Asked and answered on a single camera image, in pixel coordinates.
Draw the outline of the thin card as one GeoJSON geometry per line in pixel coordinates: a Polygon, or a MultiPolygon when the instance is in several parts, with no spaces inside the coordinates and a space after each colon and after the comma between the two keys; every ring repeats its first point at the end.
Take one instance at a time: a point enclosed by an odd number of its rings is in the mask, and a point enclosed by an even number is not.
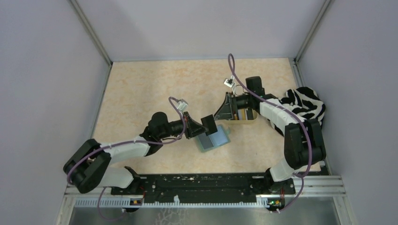
{"type": "Polygon", "coordinates": [[[198,140],[203,150],[211,149],[214,146],[210,136],[206,134],[199,135],[198,140]]]}

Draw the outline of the green card holder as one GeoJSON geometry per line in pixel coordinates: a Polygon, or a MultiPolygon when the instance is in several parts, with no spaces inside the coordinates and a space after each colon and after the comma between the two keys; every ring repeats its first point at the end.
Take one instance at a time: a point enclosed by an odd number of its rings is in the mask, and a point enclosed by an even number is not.
{"type": "Polygon", "coordinates": [[[218,131],[216,133],[209,135],[214,145],[211,149],[203,150],[199,143],[198,136],[195,137],[195,142],[200,152],[208,152],[230,143],[230,128],[224,125],[218,125],[217,128],[218,131]]]}

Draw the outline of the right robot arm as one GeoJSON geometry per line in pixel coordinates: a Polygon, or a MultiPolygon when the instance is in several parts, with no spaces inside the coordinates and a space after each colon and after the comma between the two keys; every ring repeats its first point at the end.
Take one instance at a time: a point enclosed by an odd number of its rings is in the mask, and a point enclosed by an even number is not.
{"type": "Polygon", "coordinates": [[[302,167],[309,167],[326,157],[322,123],[326,105],[309,87],[289,89],[284,97],[266,94],[259,76],[245,80],[247,93],[240,96],[232,92],[214,115],[215,120],[233,120],[240,109],[255,110],[267,119],[273,129],[284,137],[284,157],[266,170],[264,187],[277,193],[302,167]]]}

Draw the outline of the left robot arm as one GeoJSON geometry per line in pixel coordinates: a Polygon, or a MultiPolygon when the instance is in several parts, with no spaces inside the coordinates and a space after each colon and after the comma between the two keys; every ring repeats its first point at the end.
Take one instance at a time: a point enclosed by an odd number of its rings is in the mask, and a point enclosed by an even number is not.
{"type": "Polygon", "coordinates": [[[86,194],[97,187],[122,188],[129,194],[140,190],[140,176],[132,168],[111,168],[110,165],[129,158],[147,157],[167,143],[164,139],[181,137],[191,139],[200,134],[210,135],[217,131],[213,115],[201,118],[198,123],[188,112],[179,120],[169,121],[166,113],[152,115],[143,133],[132,140],[101,144],[95,139],[86,140],[66,162],[63,171],[67,182],[79,193],[86,194]]]}

